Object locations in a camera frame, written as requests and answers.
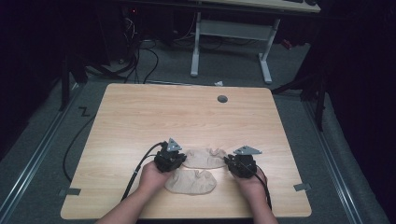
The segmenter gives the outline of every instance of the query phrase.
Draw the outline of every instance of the left hand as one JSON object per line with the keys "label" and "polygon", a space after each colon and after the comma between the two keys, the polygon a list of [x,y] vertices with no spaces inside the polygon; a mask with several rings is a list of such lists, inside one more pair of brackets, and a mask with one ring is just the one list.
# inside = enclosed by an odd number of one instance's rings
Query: left hand
{"label": "left hand", "polygon": [[174,171],[161,173],[155,162],[151,161],[143,166],[137,190],[145,191],[148,194],[154,194],[163,188],[166,181],[173,175],[173,173]]}

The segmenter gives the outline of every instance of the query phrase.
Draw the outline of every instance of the black device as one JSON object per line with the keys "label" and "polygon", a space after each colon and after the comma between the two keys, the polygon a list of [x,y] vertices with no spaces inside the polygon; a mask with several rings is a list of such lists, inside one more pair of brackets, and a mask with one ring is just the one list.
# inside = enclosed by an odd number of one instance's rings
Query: black device
{"label": "black device", "polygon": [[257,172],[252,155],[228,155],[228,158],[224,157],[224,162],[231,173],[241,178],[251,178]]}
{"label": "black device", "polygon": [[179,146],[178,143],[176,143],[175,140],[173,140],[172,138],[169,138],[169,143],[163,141],[161,143],[155,144],[154,146],[152,146],[152,148],[148,150],[146,155],[136,166],[134,174],[129,180],[128,186],[126,187],[126,190],[124,191],[121,200],[124,200],[128,196],[129,190],[134,183],[134,179],[136,178],[143,161],[150,156],[149,153],[151,152],[151,150],[158,146],[161,146],[161,150],[157,152],[157,155],[154,158],[154,162],[157,165],[158,170],[160,170],[161,172],[176,170],[181,165],[181,163],[183,163],[183,161],[187,159],[187,156],[185,154],[178,153],[181,150],[181,146]]}
{"label": "black device", "polygon": [[228,165],[228,169],[234,175],[241,178],[251,178],[257,172],[256,162],[253,160],[253,154],[261,154],[262,152],[252,147],[241,147],[234,151],[236,154],[224,157],[224,162]]}
{"label": "black device", "polygon": [[169,143],[164,142],[161,150],[157,152],[154,158],[157,168],[161,172],[170,172],[180,167],[187,156],[178,153],[179,150],[181,150],[181,147],[172,138],[169,139]]}

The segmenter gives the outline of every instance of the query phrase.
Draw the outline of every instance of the gray carpet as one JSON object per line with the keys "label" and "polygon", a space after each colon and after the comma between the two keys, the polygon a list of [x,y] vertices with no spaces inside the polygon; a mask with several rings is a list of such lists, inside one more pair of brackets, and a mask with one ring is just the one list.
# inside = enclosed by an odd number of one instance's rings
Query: gray carpet
{"label": "gray carpet", "polygon": [[[214,85],[223,81],[224,86],[265,87],[274,89],[291,81],[309,46],[296,47],[291,50],[274,45],[268,58],[273,84],[264,84],[257,53],[260,42],[251,45],[203,44],[201,51],[200,75],[190,77],[191,46],[175,45],[170,48],[160,43],[152,48],[159,57],[155,71],[148,83],[175,82],[195,85]],[[137,69],[140,82],[155,65],[155,56],[147,50],[140,50],[140,62]],[[60,211],[64,197],[59,195],[61,189],[67,189],[69,182],[64,177],[62,163],[64,153],[73,138],[85,123],[96,113],[106,85],[114,80],[90,76],[81,92],[64,117],[58,132],[49,146],[49,151],[34,175],[30,185],[16,206],[9,223],[93,223],[93,220],[63,220]],[[0,201],[3,202],[12,190],[23,168],[34,154],[60,107],[60,85],[56,86],[51,96],[31,117],[26,130],[19,141],[0,163],[2,181]],[[287,91],[276,95],[276,106],[282,119],[290,147],[303,182],[312,189],[307,192],[312,207],[312,215],[305,218],[279,218],[279,223],[349,223],[347,213],[339,199],[336,188],[316,136],[316,129],[307,115],[298,91]],[[362,223],[389,223],[382,209],[370,191],[359,165],[354,161],[347,143],[332,112],[331,102],[327,99],[323,127],[326,139],[333,155],[342,170],[351,195],[360,209]],[[86,107],[82,115],[81,107]],[[70,148],[66,160],[66,170],[70,175],[75,172],[79,156],[84,148],[91,124],[78,135]],[[206,220],[205,223],[247,223],[251,220]],[[192,220],[168,220],[168,223],[199,223]]]}

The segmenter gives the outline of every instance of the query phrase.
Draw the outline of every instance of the small round hole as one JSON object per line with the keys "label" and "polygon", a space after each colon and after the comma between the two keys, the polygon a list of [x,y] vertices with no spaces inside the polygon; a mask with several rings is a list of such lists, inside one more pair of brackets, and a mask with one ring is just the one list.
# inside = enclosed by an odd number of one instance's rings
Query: small round hole
{"label": "small round hole", "polygon": [[227,98],[227,96],[225,96],[225,95],[220,95],[220,96],[218,96],[218,101],[219,101],[220,103],[227,103],[228,98]]}

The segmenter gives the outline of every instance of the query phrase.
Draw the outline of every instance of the black tape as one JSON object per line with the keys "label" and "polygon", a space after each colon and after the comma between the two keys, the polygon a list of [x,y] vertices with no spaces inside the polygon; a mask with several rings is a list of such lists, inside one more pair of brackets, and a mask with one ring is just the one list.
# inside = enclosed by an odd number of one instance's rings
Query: black tape
{"label": "black tape", "polygon": [[300,191],[300,190],[305,190],[305,191],[309,191],[311,190],[311,185],[310,184],[299,184],[299,185],[294,185],[294,189],[296,191]]}
{"label": "black tape", "polygon": [[59,191],[59,196],[65,197],[66,195],[79,195],[81,193],[81,189],[61,189]]}

